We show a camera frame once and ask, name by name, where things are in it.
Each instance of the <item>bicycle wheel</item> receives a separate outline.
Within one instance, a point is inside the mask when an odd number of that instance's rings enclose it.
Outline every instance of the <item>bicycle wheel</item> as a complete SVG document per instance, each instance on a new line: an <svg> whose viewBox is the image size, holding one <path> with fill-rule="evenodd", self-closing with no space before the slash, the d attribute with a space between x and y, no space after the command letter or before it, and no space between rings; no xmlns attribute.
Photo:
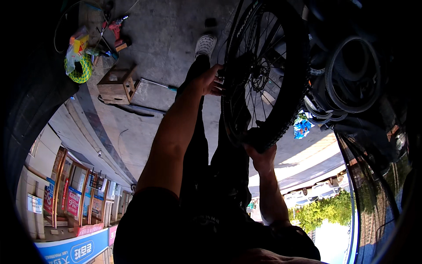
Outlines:
<svg viewBox="0 0 422 264"><path fill-rule="evenodd" d="M285 0L252 3L226 61L221 105L229 139L264 152L293 124L308 83L309 38L301 17Z"/></svg>

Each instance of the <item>sky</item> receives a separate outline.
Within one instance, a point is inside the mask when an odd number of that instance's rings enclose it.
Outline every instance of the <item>sky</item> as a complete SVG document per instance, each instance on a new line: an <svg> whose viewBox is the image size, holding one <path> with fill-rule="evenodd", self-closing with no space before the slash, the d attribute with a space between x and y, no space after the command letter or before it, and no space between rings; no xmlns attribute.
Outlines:
<svg viewBox="0 0 422 264"><path fill-rule="evenodd" d="M329 264L342 264L344 251L349 244L349 227L324 220L315 231L315 245L321 254L321 261Z"/></svg>

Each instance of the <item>white sneaker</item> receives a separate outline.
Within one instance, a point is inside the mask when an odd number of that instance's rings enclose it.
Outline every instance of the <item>white sneaker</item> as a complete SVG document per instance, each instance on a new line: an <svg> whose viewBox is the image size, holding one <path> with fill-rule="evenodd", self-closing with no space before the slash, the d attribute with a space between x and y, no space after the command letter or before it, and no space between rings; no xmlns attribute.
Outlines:
<svg viewBox="0 0 422 264"><path fill-rule="evenodd" d="M195 59L199 55L207 55L208 59L211 58L211 54L214 51L215 44L217 43L217 37L211 34L204 34L199 37L195 48Z"/></svg>

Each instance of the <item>hand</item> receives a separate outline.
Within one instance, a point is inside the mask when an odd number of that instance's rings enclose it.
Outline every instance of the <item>hand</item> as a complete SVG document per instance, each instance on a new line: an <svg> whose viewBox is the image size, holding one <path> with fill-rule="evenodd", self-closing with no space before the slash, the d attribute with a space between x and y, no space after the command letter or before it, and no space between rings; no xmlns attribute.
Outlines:
<svg viewBox="0 0 422 264"><path fill-rule="evenodd" d="M243 144L243 147L248 156L252 158L254 168L258 171L260 176L266 176L274 170L274 158L277 152L277 145L274 144L262 154L259 154L254 147L248 144Z"/></svg>
<svg viewBox="0 0 422 264"><path fill-rule="evenodd" d="M221 96L223 85L220 79L215 76L217 71L223 69L223 65L216 64L199 77L192 81L192 85L197 87L201 92L201 95L216 95Z"/></svg>

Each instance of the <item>tree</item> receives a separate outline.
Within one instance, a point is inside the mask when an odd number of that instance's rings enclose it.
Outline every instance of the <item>tree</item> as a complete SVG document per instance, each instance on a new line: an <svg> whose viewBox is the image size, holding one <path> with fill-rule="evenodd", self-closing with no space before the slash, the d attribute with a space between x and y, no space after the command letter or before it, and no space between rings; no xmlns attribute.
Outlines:
<svg viewBox="0 0 422 264"><path fill-rule="evenodd" d="M328 219L329 223L339 223L342 226L347 226L352 219L351 196L346 191L341 191L330 199L304 205L299 209L289 209L290 220L293 220L293 210L295 210L295 220L300 222L299 226L305 232L320 227L325 219Z"/></svg>

